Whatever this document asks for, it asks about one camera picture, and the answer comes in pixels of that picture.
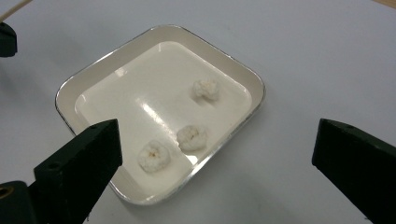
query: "square plate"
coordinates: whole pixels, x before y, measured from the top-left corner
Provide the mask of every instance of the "square plate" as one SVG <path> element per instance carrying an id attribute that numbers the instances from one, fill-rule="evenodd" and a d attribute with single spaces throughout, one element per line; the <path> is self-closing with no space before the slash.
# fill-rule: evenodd
<path id="1" fill-rule="evenodd" d="M 219 84 L 219 99 L 194 94 L 197 80 Z M 233 137 L 263 102 L 262 80 L 250 69 L 188 30 L 149 29 L 70 77 L 56 96 L 58 112 L 73 134 L 108 119 L 120 126 L 123 165 L 110 186 L 124 200 L 154 204 L 184 186 Z M 205 127 L 206 147 L 185 152 L 177 132 Z M 171 161 L 147 173 L 137 155 L 151 140 Z"/>

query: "white table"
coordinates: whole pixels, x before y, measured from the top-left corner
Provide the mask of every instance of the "white table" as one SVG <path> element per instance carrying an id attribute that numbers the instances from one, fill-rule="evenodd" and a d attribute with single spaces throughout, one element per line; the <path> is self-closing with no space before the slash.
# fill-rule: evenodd
<path id="1" fill-rule="evenodd" d="M 170 200 L 147 207 L 107 187 L 89 223 L 370 223 L 311 164 L 320 118 L 396 146 L 396 10 L 373 1 L 36 0 L 6 23 L 19 52 L 0 59 L 0 183 L 73 138 L 58 88 L 159 24 L 196 33 L 255 70 L 260 112 Z"/>

